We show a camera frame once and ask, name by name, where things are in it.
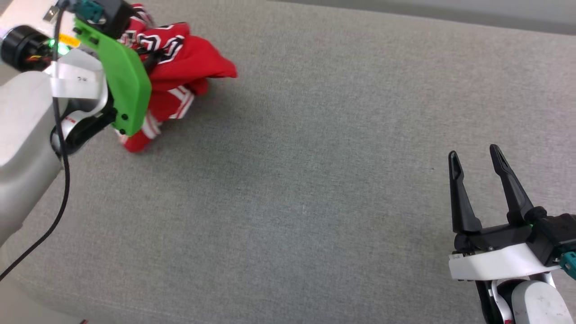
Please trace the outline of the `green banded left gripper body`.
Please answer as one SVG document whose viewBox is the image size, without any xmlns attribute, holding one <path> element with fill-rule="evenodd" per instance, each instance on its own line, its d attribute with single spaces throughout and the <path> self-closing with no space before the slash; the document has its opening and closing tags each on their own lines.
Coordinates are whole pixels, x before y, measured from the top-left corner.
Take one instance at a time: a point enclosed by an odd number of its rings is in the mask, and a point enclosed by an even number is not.
<svg viewBox="0 0 576 324">
<path fill-rule="evenodd" d="M 95 51 L 103 66 L 117 111 L 112 125 L 123 135 L 131 137 L 140 131 L 146 117 L 152 84 L 140 56 L 119 41 L 128 25 L 126 19 L 108 30 L 74 18 L 76 36 L 83 45 Z"/>
</svg>

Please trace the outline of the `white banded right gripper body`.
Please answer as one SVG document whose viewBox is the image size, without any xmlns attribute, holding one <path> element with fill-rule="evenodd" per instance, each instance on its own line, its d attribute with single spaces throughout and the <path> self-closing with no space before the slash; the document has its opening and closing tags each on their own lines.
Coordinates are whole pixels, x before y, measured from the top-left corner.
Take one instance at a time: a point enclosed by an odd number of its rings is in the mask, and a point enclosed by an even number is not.
<svg viewBox="0 0 576 324">
<path fill-rule="evenodd" d="M 560 269 L 557 263 L 543 265 L 526 244 L 531 226 L 509 224 L 458 234 L 457 249 L 449 256 L 452 279 L 490 281 L 526 277 Z"/>
</svg>

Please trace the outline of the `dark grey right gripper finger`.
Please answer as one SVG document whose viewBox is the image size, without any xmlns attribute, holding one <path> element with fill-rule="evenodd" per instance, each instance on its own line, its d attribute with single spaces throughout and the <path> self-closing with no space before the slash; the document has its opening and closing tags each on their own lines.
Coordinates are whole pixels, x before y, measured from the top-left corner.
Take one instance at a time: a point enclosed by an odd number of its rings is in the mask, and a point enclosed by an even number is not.
<svg viewBox="0 0 576 324">
<path fill-rule="evenodd" d="M 543 207 L 535 207 L 531 203 L 524 187 L 518 180 L 502 150 L 496 144 L 490 145 L 492 164 L 496 174 L 501 178 L 506 203 L 508 205 L 507 219 L 512 225 L 534 224 L 537 220 L 547 217 Z"/>
<path fill-rule="evenodd" d="M 450 203 L 452 209 L 452 230 L 456 234 L 474 233 L 483 226 L 473 211 L 464 186 L 464 173 L 456 151 L 448 156 Z"/>
</svg>

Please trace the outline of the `red Bulls basketball jersey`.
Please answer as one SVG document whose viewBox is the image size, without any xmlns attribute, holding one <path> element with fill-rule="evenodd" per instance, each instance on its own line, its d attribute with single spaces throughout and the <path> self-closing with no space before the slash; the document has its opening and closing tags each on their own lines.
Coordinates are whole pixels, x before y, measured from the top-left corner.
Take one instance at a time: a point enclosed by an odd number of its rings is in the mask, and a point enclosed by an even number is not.
<svg viewBox="0 0 576 324">
<path fill-rule="evenodd" d="M 210 41 L 191 33 L 185 22 L 156 26 L 142 4 L 119 41 L 136 51 L 151 81 L 151 98 L 140 130 L 120 135 L 131 153 L 144 150 L 168 120 L 185 117 L 196 96 L 208 90 L 210 78 L 236 78 L 237 68 Z"/>
</svg>

